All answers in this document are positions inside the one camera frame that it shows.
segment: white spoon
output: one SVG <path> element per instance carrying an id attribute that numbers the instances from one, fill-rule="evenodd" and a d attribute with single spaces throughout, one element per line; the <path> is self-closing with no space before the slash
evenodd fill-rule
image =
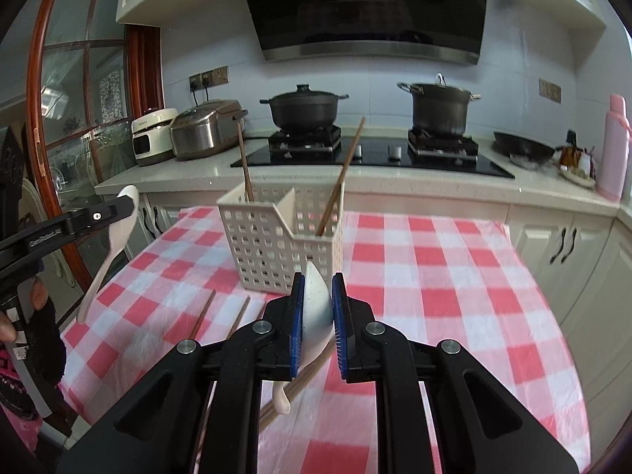
<path id="1" fill-rule="evenodd" d="M 327 346 L 334 324 L 334 308 L 325 280 L 318 269 L 307 263 L 305 269 L 305 291 L 303 297 L 303 333 L 301 342 L 301 364 L 299 369 L 320 356 Z M 274 410 L 280 415 L 290 413 L 290 401 L 285 394 L 286 381 L 273 383 Z"/>
<path id="2" fill-rule="evenodd" d="M 92 280 L 90 287 L 83 296 L 83 301 L 81 302 L 79 312 L 77 313 L 77 322 L 79 324 L 85 323 L 90 305 L 92 304 L 94 297 L 97 295 L 97 292 L 99 292 L 99 288 L 103 283 L 107 270 L 110 268 L 110 265 L 114 261 L 116 255 L 121 253 L 121 251 L 125 248 L 125 244 L 127 244 L 127 241 L 132 234 L 132 230 L 136 225 L 136 219 L 138 218 L 138 189 L 135 188 L 134 185 L 128 185 L 118 193 L 117 197 L 120 196 L 129 196 L 132 199 L 134 202 L 134 211 L 131 216 L 112 223 L 109 226 L 110 251 L 105 257 L 99 272 L 97 272 L 97 275 L 94 276 L 94 280 Z"/>

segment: white wall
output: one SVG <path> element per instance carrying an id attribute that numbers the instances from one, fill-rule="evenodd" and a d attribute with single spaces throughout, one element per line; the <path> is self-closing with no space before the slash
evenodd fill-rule
<path id="1" fill-rule="evenodd" d="M 611 93 L 625 97 L 628 119 L 632 120 L 632 54 L 628 33 L 608 0 L 594 1 L 606 29 L 575 31 L 571 43 L 575 54 L 577 135 L 585 137 L 586 147 L 595 147 L 595 158 L 600 160 Z"/>
<path id="2" fill-rule="evenodd" d="M 26 95 L 28 51 L 41 1 L 26 1 L 0 43 L 0 108 Z"/>
<path id="3" fill-rule="evenodd" d="M 412 98 L 396 83 L 434 81 L 440 71 L 448 84 L 480 93 L 470 105 L 468 133 L 505 130 L 561 144 L 575 124 L 575 75 L 570 36 L 551 16 L 507 0 L 489 0 L 481 60 L 460 66 L 414 58 L 339 56 L 266 62 L 246 0 L 209 2 L 162 28 L 165 104 L 194 105 L 189 75 L 228 65 L 230 84 L 209 90 L 211 98 L 236 98 L 250 112 L 248 130 L 274 128 L 261 98 L 309 83 L 314 89 L 350 99 L 340 102 L 337 123 L 409 128 Z M 538 77 L 562 87 L 562 105 L 538 96 Z M 204 99 L 197 93 L 198 102 Z"/>

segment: white appliance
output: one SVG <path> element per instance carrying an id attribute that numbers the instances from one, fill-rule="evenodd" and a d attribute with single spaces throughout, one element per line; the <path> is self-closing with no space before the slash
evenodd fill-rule
<path id="1" fill-rule="evenodd" d="M 176 109 L 162 109 L 132 121 L 132 144 L 138 165 L 150 166 L 173 158 L 169 125 L 176 115 Z"/>

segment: electrical outlet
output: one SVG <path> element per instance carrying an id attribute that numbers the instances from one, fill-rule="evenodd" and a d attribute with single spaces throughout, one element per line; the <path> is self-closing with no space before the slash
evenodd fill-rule
<path id="1" fill-rule="evenodd" d="M 213 70 L 213 85 L 223 85 L 229 82 L 228 78 L 228 66 L 222 66 L 221 68 L 215 68 Z"/>
<path id="2" fill-rule="evenodd" d="M 191 92 L 199 91 L 202 88 L 201 85 L 201 74 L 194 74 L 189 77 L 189 88 Z"/>
<path id="3" fill-rule="evenodd" d="M 547 82 L 540 78 L 540 96 L 548 98 L 552 102 L 562 103 L 562 88 L 553 82 Z"/>
<path id="4" fill-rule="evenodd" d="M 213 70 L 201 74 L 201 86 L 213 87 Z"/>

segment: wooden door frame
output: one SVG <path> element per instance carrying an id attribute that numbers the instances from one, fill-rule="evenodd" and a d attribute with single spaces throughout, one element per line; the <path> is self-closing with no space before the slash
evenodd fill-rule
<path id="1" fill-rule="evenodd" d="M 41 79 L 46 33 L 55 0 L 42 0 L 31 39 L 26 77 L 26 126 L 28 154 L 34 175 L 49 218 L 61 215 L 57 193 L 45 149 L 42 127 Z M 162 74 L 160 71 L 160 29 L 126 27 L 126 86 L 130 102 L 129 115 L 136 119 L 149 108 L 162 109 Z M 70 244 L 62 252 L 79 286 L 86 291 L 92 282 L 77 246 Z"/>

